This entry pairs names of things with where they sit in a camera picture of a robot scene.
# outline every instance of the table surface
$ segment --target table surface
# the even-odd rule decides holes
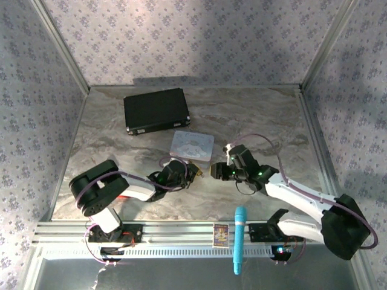
[[[174,130],[131,137],[125,130],[123,98],[167,88],[92,88],[71,150],[53,219],[85,219],[74,206],[69,181],[107,159],[120,170],[146,176],[160,170],[158,160],[169,154]],[[215,137],[212,163],[225,161],[222,148],[239,136],[260,133],[271,139],[283,160],[287,175],[320,190],[314,153],[293,91],[269,88],[183,88],[192,124],[178,130]],[[260,164],[278,167],[274,150],[258,137],[241,141]],[[207,170],[188,190],[167,193],[157,202],[116,199],[112,205],[125,220],[233,220],[235,208],[247,207],[249,220],[268,219],[282,201],[255,193],[240,194],[234,182],[213,179]],[[249,192],[247,187],[241,190]]]

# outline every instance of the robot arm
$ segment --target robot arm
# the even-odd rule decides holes
[[[254,192],[285,201],[307,214],[297,216],[288,213],[288,210],[277,211],[268,221],[272,236],[312,239],[324,243],[338,257],[349,260],[371,233],[363,222],[348,213],[350,211],[365,221],[355,200],[348,195],[334,198],[290,179],[286,181],[274,167],[259,165],[244,145],[228,145],[224,151],[232,164],[213,164],[210,170],[212,177],[245,182]]]

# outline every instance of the blue cylindrical object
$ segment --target blue cylindrical object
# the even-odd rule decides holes
[[[235,240],[234,240],[234,273],[239,275],[243,263],[243,240],[244,226],[247,220],[247,210],[245,207],[237,207],[235,210]]]

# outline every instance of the small clear box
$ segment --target small clear box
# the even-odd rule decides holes
[[[214,137],[211,135],[176,131],[169,154],[183,160],[191,160],[198,166],[210,166]]]

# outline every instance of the floral wallpaper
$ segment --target floral wallpaper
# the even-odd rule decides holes
[[[0,289],[14,289],[83,95],[28,0],[0,1],[0,39]]]
[[[342,191],[379,234],[368,256],[387,289],[387,4],[359,2],[306,96]]]
[[[89,85],[300,83],[342,0],[45,0]]]

